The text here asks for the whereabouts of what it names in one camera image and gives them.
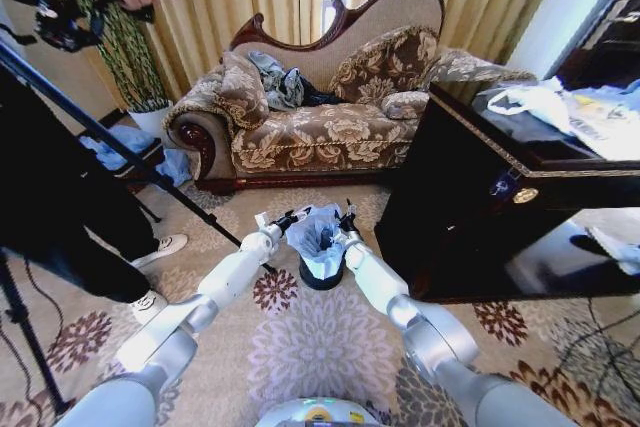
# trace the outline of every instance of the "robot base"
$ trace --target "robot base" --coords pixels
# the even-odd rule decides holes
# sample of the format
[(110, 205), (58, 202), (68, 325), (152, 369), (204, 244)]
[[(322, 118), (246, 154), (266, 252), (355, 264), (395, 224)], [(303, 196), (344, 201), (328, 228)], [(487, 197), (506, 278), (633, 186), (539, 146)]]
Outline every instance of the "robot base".
[(340, 426), (381, 424), (364, 407), (348, 400), (330, 397), (296, 399), (269, 409), (256, 427), (276, 426)]

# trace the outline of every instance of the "floral upholstery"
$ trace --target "floral upholstery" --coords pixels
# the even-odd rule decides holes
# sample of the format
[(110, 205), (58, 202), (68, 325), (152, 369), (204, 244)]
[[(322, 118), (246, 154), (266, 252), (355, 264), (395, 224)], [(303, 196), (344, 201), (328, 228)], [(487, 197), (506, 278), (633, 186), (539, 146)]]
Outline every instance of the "floral upholstery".
[(387, 95), (380, 109), (393, 120), (419, 119), (428, 102), (429, 94), (426, 92), (398, 92)]
[(390, 120), (374, 105), (303, 107), (238, 131), (231, 151), (236, 169), (247, 173), (397, 167), (417, 125)]
[(425, 26), (387, 32), (345, 59), (329, 90), (349, 102), (375, 105), (394, 92), (414, 90), (425, 83), (437, 42), (437, 35)]
[(234, 132), (234, 119), (229, 110), (231, 106), (220, 95), (222, 81), (224, 79), (224, 65), (216, 65), (213, 70), (202, 76), (191, 90), (182, 97), (171, 109), (162, 121), (162, 127), (170, 131), (173, 121), (182, 114), (189, 112), (207, 112), (219, 115), (225, 119), (227, 131), (231, 138)]
[(244, 129), (255, 129), (269, 117), (267, 98), (258, 69), (244, 57), (225, 52), (222, 54), (224, 78), (220, 96), (234, 122)]
[[(534, 78), (461, 50), (437, 48), (436, 40), (420, 26), (389, 32), (345, 60), (332, 79), (336, 95), (352, 103), (286, 113), (269, 112), (257, 69), (247, 59), (225, 52), (224, 65), (198, 80), (167, 114), (164, 126), (179, 140), (178, 117), (189, 114), (188, 122), (194, 122), (194, 113), (214, 114), (203, 116), (202, 124), (214, 147), (220, 142), (229, 146), (220, 133), (224, 128), (232, 139), (230, 155), (217, 155), (214, 162), (224, 163), (238, 177), (398, 167), (429, 99), (429, 82)], [(226, 126), (217, 131), (206, 127), (211, 119), (224, 119)], [(182, 145), (192, 147), (188, 142)], [(224, 170), (218, 164), (215, 168)]]
[(437, 60), (429, 69), (423, 87), (429, 82), (536, 80), (536, 76), (530, 72), (492, 64), (460, 49), (439, 47), (436, 57)]

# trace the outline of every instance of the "sofa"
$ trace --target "sofa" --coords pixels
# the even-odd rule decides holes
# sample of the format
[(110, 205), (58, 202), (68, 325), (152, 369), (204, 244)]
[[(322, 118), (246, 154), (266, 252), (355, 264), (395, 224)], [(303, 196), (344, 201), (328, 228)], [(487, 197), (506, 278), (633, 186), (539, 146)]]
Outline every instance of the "sofa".
[[(371, 182), (404, 161), (434, 81), (531, 79), (438, 45), (443, 0), (339, 0), (329, 30), (297, 46), (273, 39), (256, 14), (220, 65), (164, 119), (167, 135), (191, 153), (196, 185), (222, 194), (247, 187)], [(269, 111), (261, 51), (344, 103)]]

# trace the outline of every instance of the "white sneaker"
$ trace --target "white sneaker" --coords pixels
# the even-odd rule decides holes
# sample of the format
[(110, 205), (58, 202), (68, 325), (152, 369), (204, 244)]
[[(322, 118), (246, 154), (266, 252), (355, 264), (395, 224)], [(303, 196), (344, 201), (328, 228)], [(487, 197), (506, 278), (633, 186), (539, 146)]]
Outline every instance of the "white sneaker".
[(587, 232), (607, 254), (618, 262), (618, 266), (625, 274), (640, 274), (640, 247), (621, 242), (605, 234), (597, 227), (587, 227)]
[(158, 292), (150, 290), (141, 299), (130, 303), (133, 316), (142, 324), (148, 324), (151, 319), (160, 313), (167, 306), (168, 302)]
[(160, 239), (158, 250), (156, 250), (155, 252), (151, 252), (144, 257), (140, 257), (139, 259), (132, 260), (130, 264), (133, 265), (136, 269), (139, 269), (153, 262), (154, 260), (159, 259), (160, 257), (175, 254), (177, 251), (187, 245), (187, 240), (189, 240), (189, 237), (184, 234), (173, 234), (167, 237), (163, 237), (162, 239)]

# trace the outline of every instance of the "wall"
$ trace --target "wall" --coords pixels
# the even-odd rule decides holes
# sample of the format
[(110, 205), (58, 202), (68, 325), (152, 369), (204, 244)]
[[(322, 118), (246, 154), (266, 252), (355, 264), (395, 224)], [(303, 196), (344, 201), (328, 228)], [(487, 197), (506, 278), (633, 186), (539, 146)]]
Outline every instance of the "wall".
[(507, 66), (546, 78), (575, 45), (601, 0), (542, 0)]
[[(5, 22), (8, 18), (14, 32), (18, 34), (31, 33), (35, 25), (33, 7), (11, 0), (0, 1), (0, 18)], [(84, 49), (69, 54), (44, 42), (38, 42), (23, 47), (20, 53), (95, 119), (100, 119), (122, 106), (122, 100), (112, 95), (109, 90), (108, 86), (113, 80), (103, 66), (96, 49)], [(71, 132), (77, 134), (84, 130), (59, 107), (48, 101), (47, 103)]]

